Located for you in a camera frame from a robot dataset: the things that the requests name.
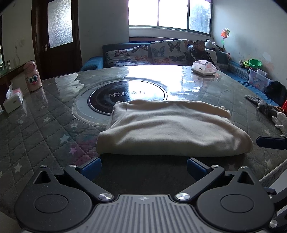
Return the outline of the white tissue box left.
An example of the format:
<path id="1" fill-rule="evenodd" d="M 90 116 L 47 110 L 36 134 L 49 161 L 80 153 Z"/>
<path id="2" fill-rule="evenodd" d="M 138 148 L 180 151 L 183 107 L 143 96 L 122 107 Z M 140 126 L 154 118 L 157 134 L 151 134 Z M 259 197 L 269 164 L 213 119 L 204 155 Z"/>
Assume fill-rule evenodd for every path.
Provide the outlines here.
<path id="1" fill-rule="evenodd" d="M 3 103 L 4 109 L 9 114 L 19 108 L 23 103 L 23 93 L 20 88 L 13 89 L 13 83 L 8 87 L 6 98 Z"/>

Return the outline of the child in dark jacket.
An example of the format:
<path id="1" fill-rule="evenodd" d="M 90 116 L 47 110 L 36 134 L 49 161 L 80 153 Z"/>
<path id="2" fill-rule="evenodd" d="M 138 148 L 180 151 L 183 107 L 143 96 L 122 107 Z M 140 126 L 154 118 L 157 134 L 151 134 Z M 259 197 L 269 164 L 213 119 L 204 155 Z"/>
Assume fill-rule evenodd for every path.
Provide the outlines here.
<path id="1" fill-rule="evenodd" d="M 205 60 L 215 65 L 209 52 L 205 50 L 205 42 L 202 40 L 196 40 L 192 46 L 188 47 L 188 65 L 192 66 L 198 60 Z"/>

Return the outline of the butterfly cushion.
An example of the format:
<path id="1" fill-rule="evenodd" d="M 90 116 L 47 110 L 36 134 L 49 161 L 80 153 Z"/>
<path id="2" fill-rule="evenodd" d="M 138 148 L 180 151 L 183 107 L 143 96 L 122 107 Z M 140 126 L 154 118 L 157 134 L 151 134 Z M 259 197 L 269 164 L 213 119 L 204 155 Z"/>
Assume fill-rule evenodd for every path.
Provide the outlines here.
<path id="1" fill-rule="evenodd" d="M 185 39 L 152 42 L 150 48 L 155 65 L 188 65 L 188 41 Z"/>
<path id="2" fill-rule="evenodd" d="M 136 46 L 105 53 L 107 67 L 150 65 L 148 46 Z"/>

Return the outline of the pink cartoon thermos bottle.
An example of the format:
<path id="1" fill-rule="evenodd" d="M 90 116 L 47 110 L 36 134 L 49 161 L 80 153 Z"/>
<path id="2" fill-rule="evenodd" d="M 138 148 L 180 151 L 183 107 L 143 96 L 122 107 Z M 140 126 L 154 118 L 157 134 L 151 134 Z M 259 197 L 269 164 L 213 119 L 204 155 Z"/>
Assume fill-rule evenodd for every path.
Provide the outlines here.
<path id="1" fill-rule="evenodd" d="M 41 78 L 36 68 L 35 61 L 29 61 L 23 66 L 24 77 L 30 92 L 34 92 L 42 87 Z"/>

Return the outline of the butterfly cushion left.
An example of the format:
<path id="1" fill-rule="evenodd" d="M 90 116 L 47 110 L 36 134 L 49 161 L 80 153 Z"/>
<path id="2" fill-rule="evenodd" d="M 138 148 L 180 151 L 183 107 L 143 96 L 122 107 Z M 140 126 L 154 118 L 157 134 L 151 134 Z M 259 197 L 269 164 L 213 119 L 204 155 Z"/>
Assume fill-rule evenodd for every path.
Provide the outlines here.
<path id="1" fill-rule="evenodd" d="M 148 46 L 136 46 L 105 53 L 107 67 L 150 65 Z"/>

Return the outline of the quilted star table cover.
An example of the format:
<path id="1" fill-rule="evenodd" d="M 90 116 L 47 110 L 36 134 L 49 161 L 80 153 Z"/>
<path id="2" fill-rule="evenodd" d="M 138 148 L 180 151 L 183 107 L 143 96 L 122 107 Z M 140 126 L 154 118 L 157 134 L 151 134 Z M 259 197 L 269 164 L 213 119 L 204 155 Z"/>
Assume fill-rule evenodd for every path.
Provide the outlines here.
<path id="1" fill-rule="evenodd" d="M 155 82 L 167 99 L 203 101 L 226 107 L 235 125 L 249 134 L 279 136 L 281 131 L 248 100 L 251 91 L 218 71 L 203 78 L 188 66 L 124 66 L 80 71 L 43 81 L 43 86 L 25 96 L 10 114 L 1 114 L 1 211 L 12 217 L 14 204 L 28 180 L 41 165 L 60 170 L 81 165 L 97 156 L 96 141 L 108 116 L 92 122 L 74 117 L 77 96 L 94 88 L 127 79 Z"/>

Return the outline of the white pink tissue box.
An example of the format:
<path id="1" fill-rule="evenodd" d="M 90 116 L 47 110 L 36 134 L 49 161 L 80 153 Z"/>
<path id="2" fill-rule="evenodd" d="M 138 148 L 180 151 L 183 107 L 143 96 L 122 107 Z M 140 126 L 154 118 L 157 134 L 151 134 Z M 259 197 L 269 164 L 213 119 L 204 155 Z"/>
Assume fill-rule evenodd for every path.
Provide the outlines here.
<path id="1" fill-rule="evenodd" d="M 217 71 L 213 63 L 206 60 L 194 61 L 191 70 L 202 76 L 214 75 Z"/>

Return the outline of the window with green frame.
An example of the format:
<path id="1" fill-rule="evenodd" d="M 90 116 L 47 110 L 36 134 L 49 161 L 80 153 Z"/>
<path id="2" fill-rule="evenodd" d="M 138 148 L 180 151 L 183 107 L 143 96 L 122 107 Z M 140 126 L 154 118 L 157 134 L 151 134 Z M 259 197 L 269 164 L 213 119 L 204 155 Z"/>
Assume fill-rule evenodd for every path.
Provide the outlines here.
<path id="1" fill-rule="evenodd" d="M 130 27 L 171 28 L 210 34 L 212 1 L 129 1 Z"/>

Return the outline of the white glove on table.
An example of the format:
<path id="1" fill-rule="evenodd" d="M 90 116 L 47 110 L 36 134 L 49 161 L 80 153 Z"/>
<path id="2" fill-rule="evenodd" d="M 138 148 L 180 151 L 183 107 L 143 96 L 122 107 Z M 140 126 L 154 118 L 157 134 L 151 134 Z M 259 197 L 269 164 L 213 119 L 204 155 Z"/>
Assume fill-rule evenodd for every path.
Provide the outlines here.
<path id="1" fill-rule="evenodd" d="M 272 116 L 272 121 L 275 124 L 275 127 L 280 129 L 282 134 L 286 136 L 287 134 L 287 118 L 284 113 L 277 112 L 276 116 Z"/>

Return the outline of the cream fleece garment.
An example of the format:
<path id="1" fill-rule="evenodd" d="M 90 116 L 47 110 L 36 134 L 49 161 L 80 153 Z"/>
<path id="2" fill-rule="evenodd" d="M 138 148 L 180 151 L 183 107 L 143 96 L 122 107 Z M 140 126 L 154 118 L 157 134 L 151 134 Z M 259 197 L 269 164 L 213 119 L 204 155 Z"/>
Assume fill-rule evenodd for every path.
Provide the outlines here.
<path id="1" fill-rule="evenodd" d="M 98 136 L 99 154 L 223 157 L 249 153 L 230 111 L 201 101 L 117 102 Z"/>

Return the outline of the black bag on sofa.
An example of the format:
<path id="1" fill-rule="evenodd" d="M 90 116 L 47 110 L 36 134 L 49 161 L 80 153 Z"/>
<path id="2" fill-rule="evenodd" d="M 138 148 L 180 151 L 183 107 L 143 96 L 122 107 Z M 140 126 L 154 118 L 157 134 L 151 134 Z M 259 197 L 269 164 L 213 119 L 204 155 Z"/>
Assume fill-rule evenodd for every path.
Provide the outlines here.
<path id="1" fill-rule="evenodd" d="M 286 102 L 286 87 L 278 81 L 271 82 L 265 89 L 265 94 L 280 107 Z"/>

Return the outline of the round black induction cooktop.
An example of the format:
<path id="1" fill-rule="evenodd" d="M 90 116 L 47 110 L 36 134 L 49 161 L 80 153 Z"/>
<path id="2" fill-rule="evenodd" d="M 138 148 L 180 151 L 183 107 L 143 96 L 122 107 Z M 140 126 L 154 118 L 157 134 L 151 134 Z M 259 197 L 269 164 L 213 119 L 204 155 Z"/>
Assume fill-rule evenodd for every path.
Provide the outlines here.
<path id="1" fill-rule="evenodd" d="M 167 92 L 154 82 L 127 79 L 97 87 L 88 97 L 87 103 L 93 111 L 109 116 L 116 102 L 129 102 L 137 99 L 166 101 Z"/>

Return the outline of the red plastic stool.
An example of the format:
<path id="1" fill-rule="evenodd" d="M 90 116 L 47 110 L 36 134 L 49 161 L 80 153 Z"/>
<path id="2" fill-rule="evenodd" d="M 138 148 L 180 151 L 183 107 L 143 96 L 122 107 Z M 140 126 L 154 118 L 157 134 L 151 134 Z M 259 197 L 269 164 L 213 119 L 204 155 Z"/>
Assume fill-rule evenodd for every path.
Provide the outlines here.
<path id="1" fill-rule="evenodd" d="M 284 102 L 282 109 L 284 110 L 284 113 L 287 114 L 287 101 Z"/>

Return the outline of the butterfly cushion right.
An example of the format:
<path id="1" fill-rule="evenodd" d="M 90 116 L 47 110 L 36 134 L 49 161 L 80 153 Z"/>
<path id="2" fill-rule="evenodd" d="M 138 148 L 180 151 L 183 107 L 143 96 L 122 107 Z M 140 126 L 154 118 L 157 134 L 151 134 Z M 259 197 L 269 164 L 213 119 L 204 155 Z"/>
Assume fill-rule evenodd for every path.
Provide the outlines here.
<path id="1" fill-rule="evenodd" d="M 150 48 L 155 65 L 188 65 L 188 41 L 185 39 L 152 42 Z"/>

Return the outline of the green plastic bowl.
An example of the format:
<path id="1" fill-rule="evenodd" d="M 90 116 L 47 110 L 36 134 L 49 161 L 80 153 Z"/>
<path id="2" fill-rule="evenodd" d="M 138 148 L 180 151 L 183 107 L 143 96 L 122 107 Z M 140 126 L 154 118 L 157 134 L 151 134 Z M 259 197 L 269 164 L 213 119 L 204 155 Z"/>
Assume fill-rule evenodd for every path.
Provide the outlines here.
<path id="1" fill-rule="evenodd" d="M 260 69 L 262 67 L 262 62 L 258 59 L 249 59 L 249 67 L 252 69 Z"/>

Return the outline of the blue sofa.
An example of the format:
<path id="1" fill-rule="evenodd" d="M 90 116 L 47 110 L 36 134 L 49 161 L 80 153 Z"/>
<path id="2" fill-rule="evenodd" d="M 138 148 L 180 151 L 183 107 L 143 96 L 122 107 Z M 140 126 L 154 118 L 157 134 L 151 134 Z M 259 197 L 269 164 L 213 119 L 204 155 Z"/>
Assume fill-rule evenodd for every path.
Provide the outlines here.
<path id="1" fill-rule="evenodd" d="M 107 62 L 105 59 L 105 53 L 107 51 L 114 51 L 118 49 L 129 49 L 129 48 L 136 47 L 136 46 L 148 46 L 148 57 L 149 57 L 150 63 L 151 65 L 155 65 L 153 64 L 153 61 L 152 61 L 152 54 L 151 54 L 151 48 L 150 48 L 151 43 L 152 42 L 128 42 L 128 43 L 104 45 L 102 47 L 103 55 L 90 58 L 83 65 L 82 71 L 107 68 Z M 268 96 L 266 96 L 265 92 L 261 92 L 260 90 L 258 90 L 257 88 L 255 88 L 254 86 L 248 83 L 249 69 L 251 68 L 249 68 L 243 74 L 238 74 L 238 72 L 241 70 L 241 67 L 232 66 L 232 64 L 230 63 L 228 59 L 227 53 L 219 51 L 217 47 L 210 48 L 210 47 L 207 47 L 206 45 L 205 45 L 205 50 L 209 52 L 210 57 L 214 61 L 215 63 L 214 66 L 216 67 L 217 70 L 220 70 L 221 72 L 227 74 L 232 79 L 241 83 L 243 86 L 247 87 L 249 90 L 251 90 L 253 93 L 261 97 L 261 99 L 265 100 L 267 103 L 269 104 L 275 103 Z"/>

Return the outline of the dark wooden door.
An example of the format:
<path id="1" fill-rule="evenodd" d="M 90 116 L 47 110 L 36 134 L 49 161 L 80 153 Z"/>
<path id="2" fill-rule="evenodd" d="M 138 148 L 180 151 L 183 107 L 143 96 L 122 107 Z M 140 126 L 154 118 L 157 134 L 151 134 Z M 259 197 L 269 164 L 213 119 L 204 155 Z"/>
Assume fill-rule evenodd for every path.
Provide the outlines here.
<path id="1" fill-rule="evenodd" d="M 41 79 L 74 73 L 82 67 L 78 1 L 32 1 L 32 39 Z"/>

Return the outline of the clear plastic storage box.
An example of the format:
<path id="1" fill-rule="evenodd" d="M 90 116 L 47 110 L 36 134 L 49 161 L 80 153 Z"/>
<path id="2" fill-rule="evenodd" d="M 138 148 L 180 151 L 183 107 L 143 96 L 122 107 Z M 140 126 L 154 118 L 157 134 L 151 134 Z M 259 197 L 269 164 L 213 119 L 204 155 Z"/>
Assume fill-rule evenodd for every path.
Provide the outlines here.
<path id="1" fill-rule="evenodd" d="M 249 69 L 248 83 L 260 90 L 265 92 L 266 88 L 272 83 L 272 80 L 268 79 L 264 74 L 264 71 L 255 71 Z"/>

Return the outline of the grey glove on table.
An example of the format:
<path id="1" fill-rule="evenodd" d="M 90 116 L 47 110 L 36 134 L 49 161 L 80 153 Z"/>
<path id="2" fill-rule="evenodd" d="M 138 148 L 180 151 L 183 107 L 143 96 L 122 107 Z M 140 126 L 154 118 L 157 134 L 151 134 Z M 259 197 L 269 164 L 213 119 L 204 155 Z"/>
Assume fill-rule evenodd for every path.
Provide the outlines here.
<path id="1" fill-rule="evenodd" d="M 253 103 L 257 107 L 257 109 L 268 119 L 276 117 L 278 112 L 284 113 L 284 109 L 282 109 L 281 107 L 268 104 L 263 99 L 260 99 L 258 97 L 245 95 L 245 98 L 251 103 Z"/>

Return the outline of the colourful pinwheel toy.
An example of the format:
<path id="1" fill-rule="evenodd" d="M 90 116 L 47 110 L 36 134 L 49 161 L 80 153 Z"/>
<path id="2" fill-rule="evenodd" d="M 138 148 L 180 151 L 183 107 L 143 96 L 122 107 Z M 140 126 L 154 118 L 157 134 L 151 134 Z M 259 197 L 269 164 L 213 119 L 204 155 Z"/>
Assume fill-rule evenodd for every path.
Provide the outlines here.
<path id="1" fill-rule="evenodd" d="M 221 32 L 221 37 L 222 37 L 222 47 L 224 49 L 225 46 L 225 39 L 227 39 L 230 35 L 230 30 L 228 28 L 225 28 Z"/>

